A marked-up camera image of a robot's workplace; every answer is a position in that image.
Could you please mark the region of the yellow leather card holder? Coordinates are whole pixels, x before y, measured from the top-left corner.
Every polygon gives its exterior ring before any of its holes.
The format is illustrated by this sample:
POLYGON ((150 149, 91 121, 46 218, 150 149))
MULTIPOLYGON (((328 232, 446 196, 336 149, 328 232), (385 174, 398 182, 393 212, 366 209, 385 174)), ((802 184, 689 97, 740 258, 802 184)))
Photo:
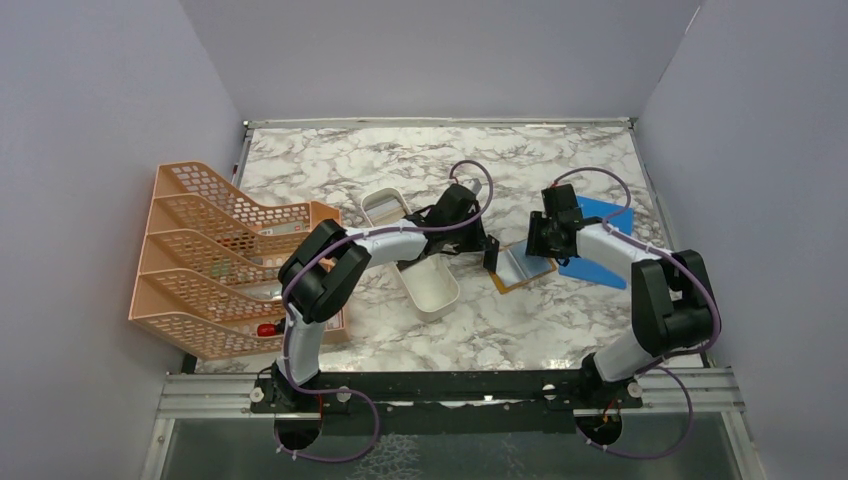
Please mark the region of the yellow leather card holder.
POLYGON ((498 252, 497 265, 490 274, 496 290, 504 295, 556 272, 557 264, 546 257, 526 254, 527 240, 502 247, 498 252))

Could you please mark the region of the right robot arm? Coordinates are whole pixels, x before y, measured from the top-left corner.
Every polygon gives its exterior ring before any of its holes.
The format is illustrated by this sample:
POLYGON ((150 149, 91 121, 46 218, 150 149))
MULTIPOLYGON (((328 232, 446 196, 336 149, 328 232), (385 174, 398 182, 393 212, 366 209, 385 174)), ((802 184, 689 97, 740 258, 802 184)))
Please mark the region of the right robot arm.
POLYGON ((617 388, 662 360, 716 340, 720 315, 703 258, 643 244, 600 217, 587 217, 569 184, 541 192, 530 215, 526 253, 562 265, 583 259, 624 279, 631 321, 611 344, 588 354, 577 380, 579 398, 600 407, 617 388))

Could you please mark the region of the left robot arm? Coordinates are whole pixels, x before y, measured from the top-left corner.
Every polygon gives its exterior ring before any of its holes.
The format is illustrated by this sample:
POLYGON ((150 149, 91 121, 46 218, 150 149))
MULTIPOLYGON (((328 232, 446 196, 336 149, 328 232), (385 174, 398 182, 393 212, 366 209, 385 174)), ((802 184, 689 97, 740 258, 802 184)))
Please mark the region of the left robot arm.
POLYGON ((313 401, 319 372, 323 323, 339 313, 363 273, 384 264, 415 265, 447 253, 487 252, 482 225, 491 204, 472 190, 453 184, 438 201, 380 226, 346 229, 334 220, 321 222, 280 267, 283 346, 277 368, 283 376, 276 396, 298 411, 313 401))

